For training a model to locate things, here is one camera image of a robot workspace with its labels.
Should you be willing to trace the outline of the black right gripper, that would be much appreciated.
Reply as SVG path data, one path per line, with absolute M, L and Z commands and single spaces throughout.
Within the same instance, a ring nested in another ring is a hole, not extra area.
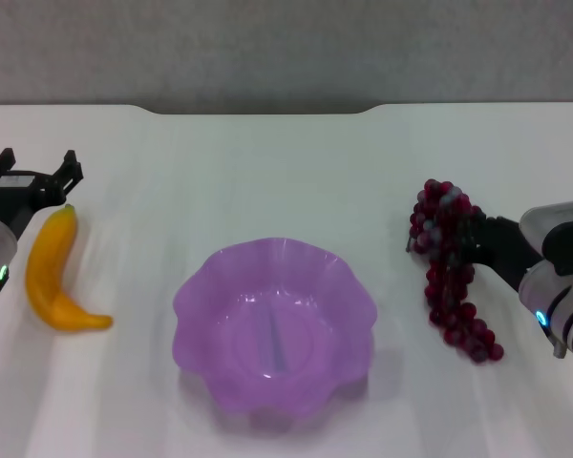
M 468 227 L 471 234 L 477 234 L 477 242 L 463 242 L 460 259 L 490 267 L 518 291 L 527 271 L 542 260 L 521 233 L 519 225 L 502 217 L 487 218 L 481 209 L 473 209 Z

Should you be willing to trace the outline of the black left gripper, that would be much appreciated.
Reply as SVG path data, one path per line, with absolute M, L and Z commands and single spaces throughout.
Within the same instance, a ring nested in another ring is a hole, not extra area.
M 15 162 L 13 149 L 5 148 L 0 153 L 0 173 L 9 171 Z M 82 166 L 74 150 L 67 151 L 48 181 L 45 174 L 35 172 L 6 173 L 0 177 L 0 222 L 21 237 L 33 216 L 46 207 L 46 198 L 49 203 L 65 203 L 66 196 L 82 179 Z

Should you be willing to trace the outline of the dark red grape bunch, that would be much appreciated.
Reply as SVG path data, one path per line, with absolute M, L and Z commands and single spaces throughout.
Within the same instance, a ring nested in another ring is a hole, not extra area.
M 428 263 L 424 296 L 429 321 L 442 332 L 444 343 L 474 364 L 486 364 L 500 361 L 504 348 L 468 301 L 476 269 L 473 262 L 460 259 L 460 245 L 477 242 L 468 227 L 473 209 L 480 208 L 452 182 L 428 179 L 410 215 L 406 251 Z

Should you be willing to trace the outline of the yellow banana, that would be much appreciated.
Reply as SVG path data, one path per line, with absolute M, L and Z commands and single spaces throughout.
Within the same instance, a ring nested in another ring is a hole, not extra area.
M 28 256 L 26 292 L 33 312 L 52 329 L 62 332 L 105 330 L 113 325 L 113 318 L 87 312 L 63 288 L 63 274 L 77 229 L 77 215 L 70 204 L 47 218 Z

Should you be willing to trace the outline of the purple wavy plastic bowl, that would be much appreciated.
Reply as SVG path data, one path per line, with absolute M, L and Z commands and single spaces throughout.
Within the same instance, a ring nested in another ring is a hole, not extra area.
M 229 413 L 306 417 L 371 368 L 371 295 L 343 259 L 296 239 L 217 251 L 173 308 L 176 365 Z

